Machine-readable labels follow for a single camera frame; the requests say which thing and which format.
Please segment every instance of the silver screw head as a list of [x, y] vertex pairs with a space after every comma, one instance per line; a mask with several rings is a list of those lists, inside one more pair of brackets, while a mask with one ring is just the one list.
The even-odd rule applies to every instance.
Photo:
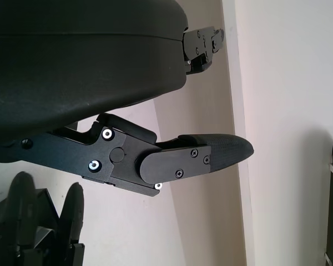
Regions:
[[155, 188], [156, 190], [160, 190], [160, 189], [162, 188], [162, 186], [163, 186], [163, 184], [162, 184], [162, 183], [159, 183], [159, 184], [155, 184], [155, 185], [154, 185], [154, 188]]
[[102, 138], [104, 140], [111, 140], [113, 138], [113, 132], [111, 129], [105, 129], [102, 131]]
[[98, 172], [101, 169], [101, 163], [98, 160], [93, 160], [89, 163], [89, 170], [92, 172]]

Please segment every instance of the white wall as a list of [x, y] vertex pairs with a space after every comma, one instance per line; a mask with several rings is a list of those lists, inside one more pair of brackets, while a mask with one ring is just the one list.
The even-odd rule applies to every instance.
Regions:
[[[223, 27], [220, 0], [179, 0], [189, 29]], [[226, 50], [185, 87], [154, 99], [162, 140], [181, 134], [234, 132]], [[243, 266], [240, 189], [236, 166], [171, 183], [188, 266]]]
[[255, 265], [324, 265], [333, 0], [235, 0], [235, 18], [236, 28], [226, 22], [226, 30], [237, 30], [243, 88], [232, 94], [243, 92], [246, 137], [255, 149], [248, 195]]
[[[153, 101], [113, 113], [159, 136]], [[88, 130], [93, 121], [81, 121], [78, 129]], [[148, 197], [27, 162], [0, 163], [0, 201], [21, 171], [34, 177], [37, 188], [48, 189], [59, 214], [71, 184], [79, 182], [83, 186], [85, 210], [80, 241], [85, 244], [84, 265], [185, 266], [169, 184], [164, 184], [156, 197]]]

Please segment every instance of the textured pad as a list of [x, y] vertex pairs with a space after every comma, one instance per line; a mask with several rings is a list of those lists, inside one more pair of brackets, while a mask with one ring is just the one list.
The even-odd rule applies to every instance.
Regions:
[[179, 139], [195, 145], [211, 146], [211, 172], [241, 162], [254, 153], [251, 143], [241, 137], [227, 134], [181, 135]]

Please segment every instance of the bolt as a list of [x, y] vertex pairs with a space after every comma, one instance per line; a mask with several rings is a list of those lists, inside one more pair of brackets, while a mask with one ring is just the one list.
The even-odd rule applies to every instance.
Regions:
[[160, 190], [160, 189], [162, 188], [162, 186], [163, 186], [163, 184], [162, 184], [162, 183], [159, 183], [159, 184], [155, 184], [155, 185], [154, 185], [154, 188], [155, 188], [156, 190]]
[[175, 173], [176, 178], [182, 178], [184, 175], [184, 171], [182, 169], [177, 170]]
[[89, 170], [90, 172], [96, 173], [100, 171], [101, 163], [98, 160], [93, 160], [89, 163]]
[[199, 154], [199, 151], [197, 149], [191, 151], [191, 157], [196, 158]]
[[210, 156], [205, 156], [204, 164], [208, 165], [210, 163]]
[[111, 129], [105, 129], [104, 131], [102, 131], [102, 138], [104, 140], [112, 140], [113, 137], [113, 131]]
[[33, 141], [30, 139], [24, 139], [21, 141], [21, 147], [25, 150], [31, 149], [33, 146]]

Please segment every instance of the black metal bracket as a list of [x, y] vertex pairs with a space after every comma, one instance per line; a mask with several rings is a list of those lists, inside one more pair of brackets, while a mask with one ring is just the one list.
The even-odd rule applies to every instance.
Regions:
[[187, 74], [205, 71], [212, 64], [213, 54], [223, 46], [224, 31], [214, 27], [184, 33], [184, 61]]
[[32, 162], [148, 196], [159, 193], [160, 183], [210, 172], [203, 162], [211, 153], [207, 145], [156, 140], [147, 129], [101, 114], [84, 133], [64, 127], [1, 145], [0, 162]]

